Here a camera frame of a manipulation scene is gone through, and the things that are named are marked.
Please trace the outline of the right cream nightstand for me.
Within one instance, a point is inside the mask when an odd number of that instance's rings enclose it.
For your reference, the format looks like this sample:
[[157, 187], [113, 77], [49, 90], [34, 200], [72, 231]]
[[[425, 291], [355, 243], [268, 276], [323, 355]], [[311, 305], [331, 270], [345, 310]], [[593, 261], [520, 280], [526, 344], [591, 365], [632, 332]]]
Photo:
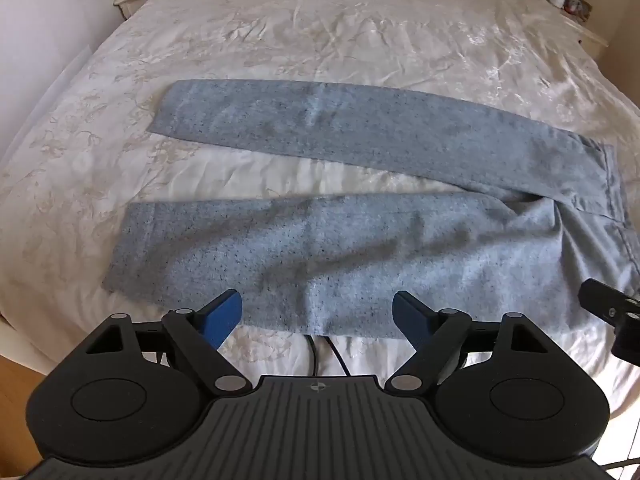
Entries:
[[551, 4], [552, 8], [555, 8], [555, 10], [562, 15], [565, 24], [574, 30], [577, 42], [582, 47], [582, 50], [584, 50], [590, 58], [593, 58], [596, 62], [600, 62], [605, 51], [608, 50], [608, 40], [605, 40], [602, 36], [587, 28], [575, 15], [567, 13], [564, 9], [557, 8], [551, 0], [547, 1]]

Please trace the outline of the cream floral bedspread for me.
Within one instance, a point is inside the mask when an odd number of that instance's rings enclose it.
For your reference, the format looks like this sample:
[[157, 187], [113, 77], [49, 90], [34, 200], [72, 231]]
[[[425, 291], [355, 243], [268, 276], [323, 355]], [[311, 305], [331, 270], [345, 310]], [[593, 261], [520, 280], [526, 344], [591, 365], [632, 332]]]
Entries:
[[149, 132], [175, 81], [372, 84], [482, 103], [613, 144], [639, 205], [639, 111], [541, 0], [151, 0], [101, 44], [1, 171], [1, 351], [47, 373], [108, 314], [136, 200], [435, 192], [438, 184]]

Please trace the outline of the grey speckled pants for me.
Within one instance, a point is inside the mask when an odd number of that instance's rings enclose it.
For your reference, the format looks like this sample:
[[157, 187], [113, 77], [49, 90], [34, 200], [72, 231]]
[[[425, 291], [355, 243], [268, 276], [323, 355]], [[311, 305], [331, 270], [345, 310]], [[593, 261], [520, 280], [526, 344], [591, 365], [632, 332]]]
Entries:
[[182, 80], [151, 131], [427, 177], [444, 192], [134, 203], [103, 285], [169, 309], [238, 290], [247, 324], [390, 338], [395, 292], [577, 330], [594, 278], [639, 287], [614, 148], [495, 108], [307, 81]]

